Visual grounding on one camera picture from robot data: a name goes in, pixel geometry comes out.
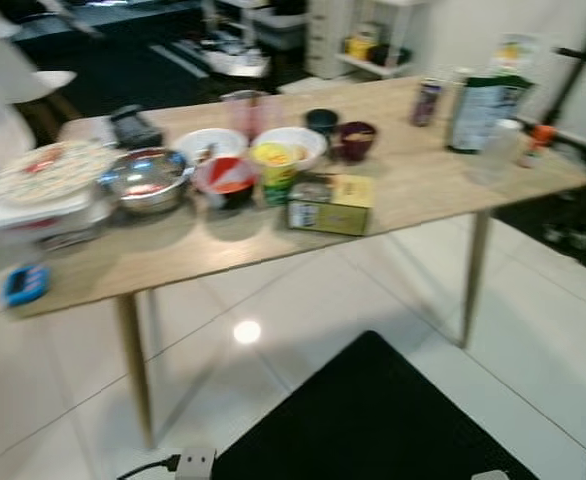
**green box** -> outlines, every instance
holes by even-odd
[[[289,192],[289,228],[365,235],[373,180],[356,175],[304,174]]]

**black rug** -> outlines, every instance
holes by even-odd
[[[224,452],[213,479],[470,480],[491,470],[536,478],[366,332]]]

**white bowl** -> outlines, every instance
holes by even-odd
[[[249,142],[240,132],[227,128],[205,128],[196,130],[173,143],[173,149],[196,161],[203,150],[215,145],[215,157],[241,157],[246,152]]]
[[[281,143],[284,145],[299,145],[306,148],[307,156],[298,160],[298,170],[310,170],[317,165],[320,156],[326,151],[326,139],[317,132],[302,127],[282,127],[268,130],[251,143],[252,147],[263,143]]]

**purple can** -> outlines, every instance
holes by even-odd
[[[426,127],[435,116],[435,107],[442,93],[442,86],[433,78],[426,78],[420,83],[420,95],[411,115],[411,123],[416,127]]]

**metal bowl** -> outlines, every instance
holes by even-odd
[[[161,213],[180,205],[194,171],[195,165],[179,152],[144,148],[118,158],[100,184],[128,212]]]

